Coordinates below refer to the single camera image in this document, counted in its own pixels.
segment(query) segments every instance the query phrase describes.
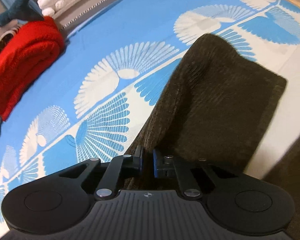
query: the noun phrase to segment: metal screw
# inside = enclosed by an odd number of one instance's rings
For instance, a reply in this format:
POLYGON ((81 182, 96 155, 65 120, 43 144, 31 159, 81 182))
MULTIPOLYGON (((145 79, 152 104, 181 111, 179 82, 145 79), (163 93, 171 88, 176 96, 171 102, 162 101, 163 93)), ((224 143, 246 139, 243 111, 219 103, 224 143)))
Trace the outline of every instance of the metal screw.
POLYGON ((197 197, 197 196, 199 196, 200 195, 200 191, 199 190, 197 190, 197 189, 194 189, 194 188, 190 188, 190 189, 187 189, 186 191, 185 191, 185 195, 187 196, 187 197, 197 197))
POLYGON ((99 197, 109 197, 112 194, 112 190, 108 188, 101 188, 98 189, 96 193, 99 197))
POLYGON ((126 162, 132 162, 132 161, 133 161, 132 155, 130 155, 130 154, 125 154, 125 155, 123 156, 123 162, 124 162, 124 163, 126 163, 126 162))

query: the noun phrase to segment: stuffed toy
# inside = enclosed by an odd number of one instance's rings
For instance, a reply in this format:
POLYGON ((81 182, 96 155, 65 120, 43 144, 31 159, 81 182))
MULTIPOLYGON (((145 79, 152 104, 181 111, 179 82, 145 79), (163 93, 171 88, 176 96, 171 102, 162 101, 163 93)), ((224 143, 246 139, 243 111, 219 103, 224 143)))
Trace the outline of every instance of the stuffed toy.
POLYGON ((65 5, 65 0, 38 0, 38 5, 42 10, 43 16, 52 17, 65 5))
POLYGON ((43 21, 42 15, 30 8, 29 0, 15 0, 13 5, 0 14, 0 27, 7 25, 12 20, 43 21))

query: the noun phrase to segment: circular cap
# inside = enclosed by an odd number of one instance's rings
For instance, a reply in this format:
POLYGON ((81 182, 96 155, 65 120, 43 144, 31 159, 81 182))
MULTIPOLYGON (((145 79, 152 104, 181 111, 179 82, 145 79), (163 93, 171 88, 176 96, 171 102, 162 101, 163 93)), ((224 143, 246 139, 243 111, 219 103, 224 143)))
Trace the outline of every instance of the circular cap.
POLYGON ((133 161, 133 158, 132 158, 132 155, 130 154, 125 154, 123 156, 123 162, 132 162, 133 161))
POLYGON ((194 188, 190 188, 185 191, 185 195, 187 197, 197 197, 200 195, 200 191, 194 188))
POLYGON ((25 199, 27 208, 33 211, 49 211, 57 208, 62 202, 62 196, 55 191, 40 190, 29 194, 25 199))
POLYGON ((250 212, 262 212, 272 205, 271 198, 260 191, 247 190, 235 196, 235 203, 243 210, 250 212))
POLYGON ((112 191, 108 188, 101 188, 98 189, 96 193, 99 197, 109 197, 112 194, 112 191))

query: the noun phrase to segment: dark brown cloth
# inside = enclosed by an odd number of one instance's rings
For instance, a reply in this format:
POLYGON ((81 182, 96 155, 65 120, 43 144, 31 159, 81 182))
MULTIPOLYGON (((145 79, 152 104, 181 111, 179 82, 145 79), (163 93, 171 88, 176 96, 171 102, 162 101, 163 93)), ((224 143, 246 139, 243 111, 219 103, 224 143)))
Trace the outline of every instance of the dark brown cloth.
POLYGON ((300 137, 264 180, 285 189, 293 197, 296 213, 287 232, 300 240, 300 137))
POLYGON ((128 152, 141 144, 186 160, 247 165, 286 80, 240 56, 222 38, 201 36, 171 75, 128 152))
MULTIPOLYGON (((146 124, 127 150, 143 145, 186 160, 206 158, 246 167, 263 137, 286 80, 241 57, 223 39, 200 37, 165 86, 146 124)), ((175 181, 153 180, 151 154, 144 157, 140 179, 126 188, 177 189, 175 181)), ((266 176, 295 200, 288 233, 300 240, 300 138, 266 176)))

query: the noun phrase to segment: logo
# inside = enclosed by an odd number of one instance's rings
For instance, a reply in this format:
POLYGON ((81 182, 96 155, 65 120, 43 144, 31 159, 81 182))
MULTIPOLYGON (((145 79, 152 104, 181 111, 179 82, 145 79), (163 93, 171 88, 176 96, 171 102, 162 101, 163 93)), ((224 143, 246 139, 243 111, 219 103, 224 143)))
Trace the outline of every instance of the logo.
POLYGON ((150 198, 150 197, 153 196, 153 194, 151 194, 150 192, 147 192, 146 194, 144 194, 144 196, 145 196, 146 198, 150 198))

